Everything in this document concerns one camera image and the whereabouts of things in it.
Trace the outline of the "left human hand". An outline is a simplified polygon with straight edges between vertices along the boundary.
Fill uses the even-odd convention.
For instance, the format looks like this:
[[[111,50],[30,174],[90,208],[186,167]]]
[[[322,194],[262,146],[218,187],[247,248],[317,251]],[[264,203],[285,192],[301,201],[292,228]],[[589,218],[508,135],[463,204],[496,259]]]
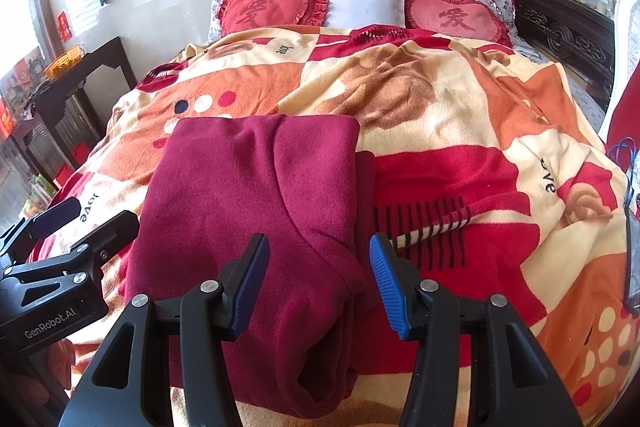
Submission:
[[[48,348],[49,373],[64,390],[72,389],[72,368],[75,363],[75,348],[70,340],[60,340]],[[29,405],[39,407],[49,400],[47,389],[30,376],[17,375],[14,377],[14,384],[20,396]]]

